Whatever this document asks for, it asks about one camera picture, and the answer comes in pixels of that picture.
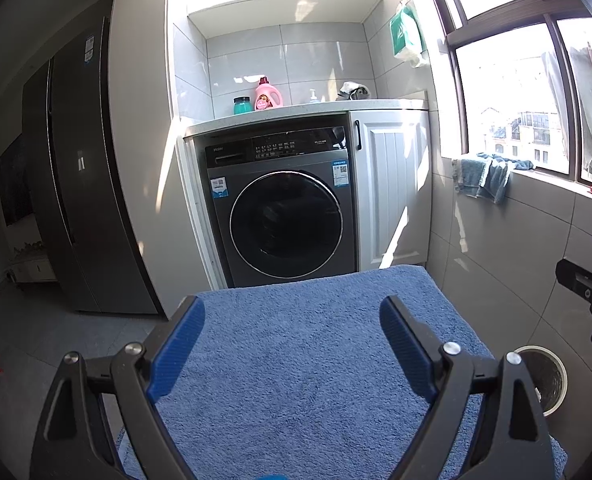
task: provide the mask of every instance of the blue towel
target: blue towel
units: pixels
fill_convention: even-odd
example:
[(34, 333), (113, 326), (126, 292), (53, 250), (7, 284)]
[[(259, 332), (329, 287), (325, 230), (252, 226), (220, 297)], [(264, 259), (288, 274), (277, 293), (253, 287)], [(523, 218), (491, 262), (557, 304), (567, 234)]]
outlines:
[(512, 170), (532, 170), (530, 160), (505, 158), (487, 153), (471, 153), (452, 160), (456, 192), (474, 198), (487, 198), (499, 204), (505, 198), (505, 190)]
[[(380, 328), (388, 294), (441, 340), (490, 355), (418, 266), (199, 294), (204, 329), (156, 403), (197, 478), (387, 478), (428, 409)], [(470, 397), (443, 479), (460, 471), (479, 397)], [(552, 446), (558, 478), (567, 455)], [(119, 455), (143, 478), (127, 437)]]

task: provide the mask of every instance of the silver bolt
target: silver bolt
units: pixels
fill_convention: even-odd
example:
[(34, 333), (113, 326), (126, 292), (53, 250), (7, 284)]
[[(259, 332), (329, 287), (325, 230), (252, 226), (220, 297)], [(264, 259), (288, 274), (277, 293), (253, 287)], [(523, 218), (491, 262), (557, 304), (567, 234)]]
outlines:
[(68, 352), (62, 360), (67, 365), (73, 365), (78, 361), (78, 354), (76, 352)]
[(460, 354), (460, 345), (454, 341), (448, 341), (442, 346), (442, 349), (445, 350), (445, 353), (449, 355)]
[(521, 357), (516, 352), (509, 352), (506, 358), (507, 362), (513, 365), (519, 365), (522, 362)]
[(125, 345), (125, 352), (129, 355), (138, 355), (142, 352), (142, 345), (140, 343), (127, 343)]

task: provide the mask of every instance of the refrigerator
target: refrigerator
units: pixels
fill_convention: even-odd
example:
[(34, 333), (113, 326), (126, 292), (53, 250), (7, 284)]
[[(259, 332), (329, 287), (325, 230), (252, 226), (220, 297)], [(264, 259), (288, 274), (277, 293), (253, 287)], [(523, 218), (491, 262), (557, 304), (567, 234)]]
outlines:
[(109, 120), (109, 20), (79, 34), (23, 88), (23, 137), (36, 222), (77, 310), (163, 314), (140, 254)]

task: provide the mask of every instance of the floor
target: floor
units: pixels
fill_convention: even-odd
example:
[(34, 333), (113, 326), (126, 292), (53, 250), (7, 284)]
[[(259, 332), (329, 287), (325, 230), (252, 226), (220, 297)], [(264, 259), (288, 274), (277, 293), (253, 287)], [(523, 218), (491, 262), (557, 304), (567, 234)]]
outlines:
[[(142, 341), (156, 317), (99, 316), (73, 311), (56, 283), (8, 284), (0, 291), (0, 459), (18, 480), (26, 480), (36, 424), (63, 355), (115, 354)], [(105, 396), (114, 437), (122, 421), (113, 396)]]

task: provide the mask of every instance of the laundry detergent bottle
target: laundry detergent bottle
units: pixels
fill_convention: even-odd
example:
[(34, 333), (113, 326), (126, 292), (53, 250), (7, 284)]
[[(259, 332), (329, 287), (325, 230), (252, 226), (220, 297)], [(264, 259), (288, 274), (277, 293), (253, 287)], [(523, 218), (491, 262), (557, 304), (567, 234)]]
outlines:
[(256, 110), (267, 110), (268, 108), (278, 108), (281, 106), (281, 93), (269, 84), (269, 81), (265, 76), (262, 76), (258, 82), (258, 88), (256, 89), (254, 108)]

